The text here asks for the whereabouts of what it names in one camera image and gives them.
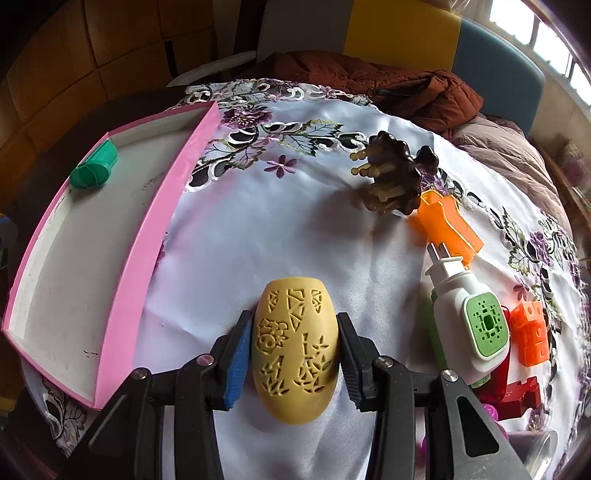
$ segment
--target orange plastic toy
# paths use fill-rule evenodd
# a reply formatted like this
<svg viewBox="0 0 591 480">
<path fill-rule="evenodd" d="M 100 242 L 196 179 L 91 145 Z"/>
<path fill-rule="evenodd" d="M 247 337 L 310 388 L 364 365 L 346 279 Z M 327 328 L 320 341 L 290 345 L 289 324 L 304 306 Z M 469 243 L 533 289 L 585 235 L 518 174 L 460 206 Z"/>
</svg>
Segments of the orange plastic toy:
<svg viewBox="0 0 591 480">
<path fill-rule="evenodd" d="M 519 361 L 525 367 L 550 359 L 548 332 L 539 301 L 522 301 L 513 309 L 511 336 L 519 349 Z"/>
<path fill-rule="evenodd" d="M 421 195 L 417 213 L 429 241 L 435 245 L 445 243 L 451 256 L 463 258 L 464 266 L 468 266 L 484 246 L 460 215 L 454 197 L 443 197 L 435 190 L 428 190 Z"/>
</svg>

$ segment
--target metal screw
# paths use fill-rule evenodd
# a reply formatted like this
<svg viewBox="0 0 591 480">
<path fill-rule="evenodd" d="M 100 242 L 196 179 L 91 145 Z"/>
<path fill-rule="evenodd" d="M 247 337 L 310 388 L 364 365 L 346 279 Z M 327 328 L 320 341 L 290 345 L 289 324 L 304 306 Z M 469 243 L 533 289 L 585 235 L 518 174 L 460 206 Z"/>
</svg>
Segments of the metal screw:
<svg viewBox="0 0 591 480">
<path fill-rule="evenodd" d="M 451 383 L 457 382 L 457 379 L 460 378 L 457 376 L 457 373 L 455 373 L 453 370 L 444 370 L 443 372 L 441 372 L 441 376 L 444 380 L 447 380 Z"/>
<path fill-rule="evenodd" d="M 394 365 L 394 360 L 386 355 L 381 355 L 374 361 L 378 367 L 382 368 L 390 368 L 392 365 Z"/>
<path fill-rule="evenodd" d="M 197 357 L 197 364 L 201 365 L 202 367 L 209 367 L 209 365 L 213 365 L 215 359 L 209 353 L 204 353 L 203 355 L 199 355 Z"/>
<path fill-rule="evenodd" d="M 131 378 L 134 380 L 143 380 L 148 376 L 148 371 L 145 368 L 136 368 L 131 372 Z"/>
</svg>

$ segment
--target tablecloth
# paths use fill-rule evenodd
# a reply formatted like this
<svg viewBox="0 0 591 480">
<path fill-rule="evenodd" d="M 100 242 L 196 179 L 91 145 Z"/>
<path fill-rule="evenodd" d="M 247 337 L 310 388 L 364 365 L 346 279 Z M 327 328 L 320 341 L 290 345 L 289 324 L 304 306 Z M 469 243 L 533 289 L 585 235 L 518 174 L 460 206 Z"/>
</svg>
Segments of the tablecloth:
<svg viewBox="0 0 591 480">
<path fill-rule="evenodd" d="M 521 366 L 516 349 L 509 381 L 536 375 L 543 407 L 503 422 L 511 430 L 553 429 L 564 463 L 589 385 L 589 325 L 574 245 L 550 216 L 509 181 L 446 140 L 386 115 L 363 96 L 329 87 L 237 80 L 191 86 L 179 103 L 216 100 L 223 119 L 187 182 L 171 219 L 142 314 L 135 366 L 161 372 L 209 352 L 267 282 L 316 277 L 335 309 L 382 354 L 436 372 L 417 306 L 432 289 L 424 271 L 426 238 L 412 219 L 367 211 L 349 170 L 349 153 L 386 130 L 411 152 L 422 145 L 440 159 L 423 190 L 453 195 L 485 246 L 471 264 L 510 309 L 543 303 L 551 361 Z M 25 366 L 29 389 L 66 453 L 96 413 L 86 411 Z M 167 412 L 167 425 L 173 412 Z M 225 478 L 363 479 L 375 416 L 360 413 L 339 378 L 327 410 L 314 422 L 287 426 L 256 396 L 247 376 L 240 400 L 215 414 Z M 174 477 L 171 429 L 165 478 Z M 417 443 L 424 434 L 417 423 Z M 424 475 L 417 469 L 417 478 Z"/>
</svg>

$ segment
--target brown quilted jacket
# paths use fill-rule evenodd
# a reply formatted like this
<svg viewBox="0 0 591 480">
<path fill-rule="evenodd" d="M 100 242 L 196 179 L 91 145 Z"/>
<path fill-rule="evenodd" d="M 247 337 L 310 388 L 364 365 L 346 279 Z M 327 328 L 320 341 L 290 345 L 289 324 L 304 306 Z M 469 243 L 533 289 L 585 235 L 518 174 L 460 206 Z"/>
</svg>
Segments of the brown quilted jacket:
<svg viewBox="0 0 591 480">
<path fill-rule="evenodd" d="M 451 139 L 450 130 L 476 116 L 483 100 L 445 70 L 420 72 L 368 63 L 326 51 L 274 53 L 240 78 L 275 78 L 368 95 L 385 113 Z"/>
</svg>

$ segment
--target window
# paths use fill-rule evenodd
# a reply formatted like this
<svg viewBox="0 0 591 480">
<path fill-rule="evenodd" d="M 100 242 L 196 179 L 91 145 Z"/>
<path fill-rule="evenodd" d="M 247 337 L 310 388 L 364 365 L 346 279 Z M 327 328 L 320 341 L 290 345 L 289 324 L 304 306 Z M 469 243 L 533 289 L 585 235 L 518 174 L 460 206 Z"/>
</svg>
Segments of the window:
<svg viewBox="0 0 591 480">
<path fill-rule="evenodd" d="M 574 88 L 587 105 L 591 105 L 591 83 L 581 70 L 578 63 L 574 64 L 573 77 L 570 79 L 570 86 Z"/>
<path fill-rule="evenodd" d="M 569 48 L 550 27 L 540 23 L 534 43 L 534 52 L 546 60 L 558 73 L 567 76 L 572 57 Z"/>
<path fill-rule="evenodd" d="M 538 57 L 548 62 L 548 65 L 562 75 L 565 81 L 570 82 L 570 86 L 582 101 L 591 106 L 589 79 L 573 59 L 569 48 L 549 26 L 541 22 L 521 0 L 483 0 L 483 2 L 485 6 L 490 7 L 488 22 L 483 19 L 484 24 L 493 30 L 495 25 L 491 23 L 496 24 L 496 27 L 515 37 L 523 45 L 526 54 L 531 56 L 529 49 L 533 49 Z"/>
<path fill-rule="evenodd" d="M 493 0 L 491 22 L 527 45 L 534 31 L 534 13 L 520 0 Z"/>
</svg>

